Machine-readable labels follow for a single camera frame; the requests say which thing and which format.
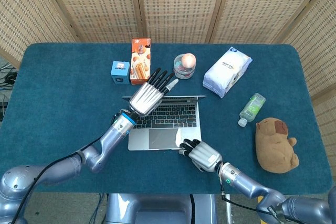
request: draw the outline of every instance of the water bottle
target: water bottle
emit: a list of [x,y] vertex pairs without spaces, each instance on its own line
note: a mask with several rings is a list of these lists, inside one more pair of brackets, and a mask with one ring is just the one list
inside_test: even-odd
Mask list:
[[255,93],[252,95],[243,110],[239,113],[240,119],[238,124],[245,127],[247,122],[252,122],[258,114],[261,107],[264,105],[266,99],[261,94]]

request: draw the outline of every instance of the blue tablecloth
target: blue tablecloth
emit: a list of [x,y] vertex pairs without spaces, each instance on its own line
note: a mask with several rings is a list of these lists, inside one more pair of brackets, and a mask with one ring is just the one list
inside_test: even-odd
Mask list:
[[[244,76],[220,99],[202,87],[204,73],[230,46],[253,58]],[[284,194],[321,193],[331,174],[296,50],[290,45],[153,44],[152,71],[172,70],[174,58],[197,57],[194,76],[170,95],[206,95],[199,102],[202,139],[224,160]],[[46,165],[100,136],[128,104],[120,97],[139,86],[115,85],[113,60],[129,61],[131,44],[33,44],[25,52],[0,131],[0,173],[17,165]],[[254,122],[238,126],[239,112],[259,92],[266,103]],[[255,123],[266,117],[286,122],[300,159],[298,168],[272,174],[257,162]],[[128,151],[127,138],[100,174],[83,169],[79,177],[40,190],[105,193],[219,192],[215,173],[201,173],[177,151]],[[227,187],[228,193],[235,190]]]

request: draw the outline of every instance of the silver laptop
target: silver laptop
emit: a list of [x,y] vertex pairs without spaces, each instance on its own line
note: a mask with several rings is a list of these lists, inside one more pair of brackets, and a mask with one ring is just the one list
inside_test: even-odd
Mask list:
[[185,138],[201,141],[198,100],[190,97],[166,96],[148,116],[139,118],[129,133],[130,151],[176,150]]

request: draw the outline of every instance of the brown stuffed animal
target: brown stuffed animal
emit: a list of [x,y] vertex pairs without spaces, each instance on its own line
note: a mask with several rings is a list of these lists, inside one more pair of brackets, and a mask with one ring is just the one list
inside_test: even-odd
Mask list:
[[296,139],[287,139],[286,124],[276,118],[266,118],[257,123],[256,150],[259,164],[271,173],[286,173],[299,165],[293,147]]

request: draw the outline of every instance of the pink ball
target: pink ball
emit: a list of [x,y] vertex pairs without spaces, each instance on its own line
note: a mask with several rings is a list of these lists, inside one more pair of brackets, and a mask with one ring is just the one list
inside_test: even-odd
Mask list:
[[196,65],[196,57],[191,53],[187,53],[182,56],[181,63],[185,68],[193,68]]

